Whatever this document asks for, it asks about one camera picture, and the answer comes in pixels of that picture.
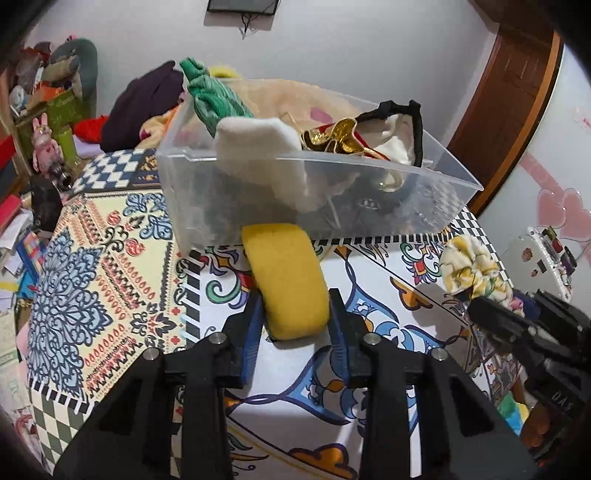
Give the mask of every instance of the wall-mounted frame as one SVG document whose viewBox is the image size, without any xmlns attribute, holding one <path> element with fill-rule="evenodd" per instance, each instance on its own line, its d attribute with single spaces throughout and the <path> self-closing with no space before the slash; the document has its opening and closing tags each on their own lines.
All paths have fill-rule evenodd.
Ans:
<svg viewBox="0 0 591 480">
<path fill-rule="evenodd" d="M 209 0 L 208 12 L 275 15 L 280 0 Z"/>
</svg>

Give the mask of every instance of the patterned tablecloth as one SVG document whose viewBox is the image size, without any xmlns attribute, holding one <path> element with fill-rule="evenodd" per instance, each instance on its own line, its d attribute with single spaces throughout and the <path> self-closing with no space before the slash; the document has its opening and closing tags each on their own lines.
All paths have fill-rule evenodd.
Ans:
<svg viewBox="0 0 591 480">
<path fill-rule="evenodd" d="M 220 330 L 230 314 L 243 309 L 254 284 L 240 246 L 181 257 L 153 153 L 129 150 L 90 162 L 47 249 L 31 317 L 28 367 L 50 470 L 143 349 L 172 352 Z M 347 309 L 360 313 L 369 330 L 396 337 L 414 351 L 445 346 L 483 394 L 498 402 L 518 365 L 495 353 L 464 319 L 463 305 L 441 287 L 439 255 L 444 243 L 461 233 L 480 238 L 498 261 L 466 209 L 439 235 L 317 241 L 314 248 L 325 255 L 321 265 L 328 286 L 340 290 Z M 343 385 L 333 371 L 329 344 L 327 334 L 277 345 L 263 333 L 252 385 L 225 393 L 236 476 L 357 477 L 366 393 Z M 181 393 L 172 431 L 176 476 Z M 418 475 L 420 432 L 412 389 L 407 397 L 411 470 Z"/>
</svg>

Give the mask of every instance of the plastic storage box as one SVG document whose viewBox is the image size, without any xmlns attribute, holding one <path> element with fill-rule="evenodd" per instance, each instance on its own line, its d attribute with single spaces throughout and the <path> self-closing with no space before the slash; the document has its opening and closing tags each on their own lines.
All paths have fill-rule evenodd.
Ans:
<svg viewBox="0 0 591 480">
<path fill-rule="evenodd" d="M 377 108 L 325 93 L 360 112 Z M 156 158 L 173 230 L 188 254 L 191 248 L 240 244 L 242 227 L 255 223 L 296 223 L 312 240 L 439 233 L 482 186 L 426 131 L 423 151 L 422 168 L 307 151 L 220 161 L 187 101 Z"/>
</svg>

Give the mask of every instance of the white cloth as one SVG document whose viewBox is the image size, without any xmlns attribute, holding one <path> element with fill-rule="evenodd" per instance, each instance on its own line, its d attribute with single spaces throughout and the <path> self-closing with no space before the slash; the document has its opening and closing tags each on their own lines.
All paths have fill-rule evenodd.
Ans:
<svg viewBox="0 0 591 480">
<path fill-rule="evenodd" d="M 223 118 L 217 124 L 215 149 L 218 168 L 234 178 L 271 187 L 277 200 L 300 213 L 321 208 L 357 176 L 330 184 L 326 176 L 309 176 L 305 160 L 277 160 L 301 152 L 298 133 L 278 118 Z"/>
<path fill-rule="evenodd" d="M 392 115 L 386 120 L 368 120 L 357 124 L 357 132 L 374 150 L 403 165 L 414 163 L 413 118 Z"/>
</svg>

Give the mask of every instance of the stuffed toy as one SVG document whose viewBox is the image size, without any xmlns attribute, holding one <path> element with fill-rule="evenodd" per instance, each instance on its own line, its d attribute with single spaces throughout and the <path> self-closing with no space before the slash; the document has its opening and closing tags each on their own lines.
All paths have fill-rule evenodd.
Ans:
<svg viewBox="0 0 591 480">
<path fill-rule="evenodd" d="M 51 137 L 46 113 L 41 115 L 41 123 L 37 118 L 33 119 L 33 149 L 33 169 L 44 177 L 48 176 L 52 163 L 64 163 L 61 148 Z"/>
<path fill-rule="evenodd" d="M 55 87 L 70 83 L 74 95 L 86 100 L 95 91 L 97 73 L 95 45 L 86 38 L 74 38 L 56 48 L 41 80 Z"/>
<path fill-rule="evenodd" d="M 10 92 L 8 99 L 10 100 L 10 105 L 14 108 L 17 112 L 23 110 L 27 104 L 29 96 L 25 92 L 25 89 L 20 85 L 16 85 Z"/>
</svg>

